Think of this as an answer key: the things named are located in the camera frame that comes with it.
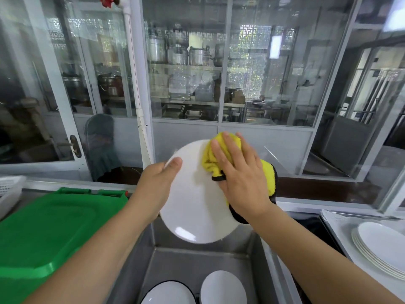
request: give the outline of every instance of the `white plastic basket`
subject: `white plastic basket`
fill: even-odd
[[[0,177],[0,220],[20,199],[26,179],[25,176]]]

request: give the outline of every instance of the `stainless steel sink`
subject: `stainless steel sink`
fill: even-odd
[[[213,271],[233,273],[245,287],[248,304],[278,303],[260,237],[240,225],[223,240],[192,244],[173,235],[157,218],[144,231],[119,274],[107,304],[139,304],[150,289],[179,281],[198,297]]]

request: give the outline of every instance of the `white pipe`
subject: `white pipe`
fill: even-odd
[[[149,145],[149,139],[147,138],[146,132],[146,124],[143,115],[143,109],[140,104],[139,100],[139,89],[138,89],[138,82],[137,82],[137,72],[135,67],[135,54],[134,54],[134,46],[132,41],[132,26],[131,26],[131,7],[129,0],[119,0],[120,8],[124,13],[124,21],[125,21],[125,29],[126,29],[126,36],[127,36],[127,44],[128,44],[128,53],[129,53],[129,61],[131,66],[132,72],[132,85],[134,88],[134,99],[135,99],[135,108],[136,108],[136,119],[138,120],[138,131],[139,131],[139,141],[140,141],[140,152],[142,154],[142,163],[143,168],[146,168],[148,165],[154,163],[151,147]]]

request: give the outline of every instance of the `forearm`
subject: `forearm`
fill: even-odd
[[[286,264],[312,303],[402,303],[277,206],[271,205],[267,213],[248,221]]]
[[[147,225],[137,201],[100,228],[25,304],[102,303]]]

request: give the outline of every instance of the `green container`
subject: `green container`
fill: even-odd
[[[60,188],[0,222],[0,303],[21,303],[123,208],[126,194]]]

